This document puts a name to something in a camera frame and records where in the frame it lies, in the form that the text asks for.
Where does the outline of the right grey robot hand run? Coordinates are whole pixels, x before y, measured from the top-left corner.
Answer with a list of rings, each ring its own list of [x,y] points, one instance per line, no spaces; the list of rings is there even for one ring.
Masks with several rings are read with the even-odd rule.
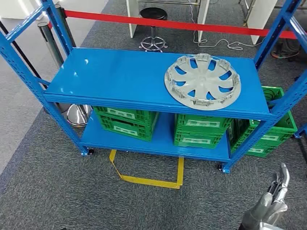
[[[285,163],[281,163],[267,192],[262,194],[253,208],[244,213],[240,230],[279,230],[277,223],[288,206],[285,197],[288,191],[290,173]]]

